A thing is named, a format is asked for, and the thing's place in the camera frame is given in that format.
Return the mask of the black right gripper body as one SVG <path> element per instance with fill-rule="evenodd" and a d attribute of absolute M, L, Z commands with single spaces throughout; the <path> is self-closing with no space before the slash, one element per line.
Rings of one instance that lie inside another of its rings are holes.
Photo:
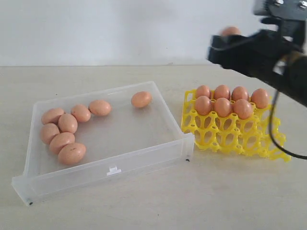
<path fill-rule="evenodd" d="M 261 30 L 254 36 L 253 48 L 257 54 L 253 71 L 260 74 L 253 76 L 260 76 L 268 84 L 304 84 L 305 22 L 279 20 L 268 24 L 278 29 Z"/>

